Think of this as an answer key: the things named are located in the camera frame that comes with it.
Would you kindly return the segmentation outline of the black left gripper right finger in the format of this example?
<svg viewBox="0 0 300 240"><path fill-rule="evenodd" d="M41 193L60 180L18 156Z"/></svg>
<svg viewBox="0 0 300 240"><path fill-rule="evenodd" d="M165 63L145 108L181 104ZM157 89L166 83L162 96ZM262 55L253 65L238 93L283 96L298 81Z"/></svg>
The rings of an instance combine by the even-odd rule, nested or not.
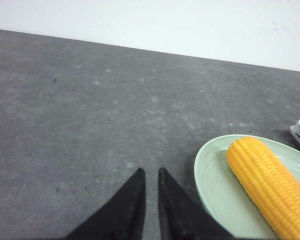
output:
<svg viewBox="0 0 300 240"><path fill-rule="evenodd" d="M158 171L158 217L163 240L234 238L187 195L164 167Z"/></svg>

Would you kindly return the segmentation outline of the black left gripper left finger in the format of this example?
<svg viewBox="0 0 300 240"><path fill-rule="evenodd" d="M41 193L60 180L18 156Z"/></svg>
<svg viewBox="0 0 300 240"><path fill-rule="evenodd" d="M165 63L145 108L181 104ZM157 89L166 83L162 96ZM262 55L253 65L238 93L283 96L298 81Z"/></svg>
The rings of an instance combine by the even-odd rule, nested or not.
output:
<svg viewBox="0 0 300 240"><path fill-rule="evenodd" d="M142 168L66 240L141 240L146 213L146 176Z"/></svg>

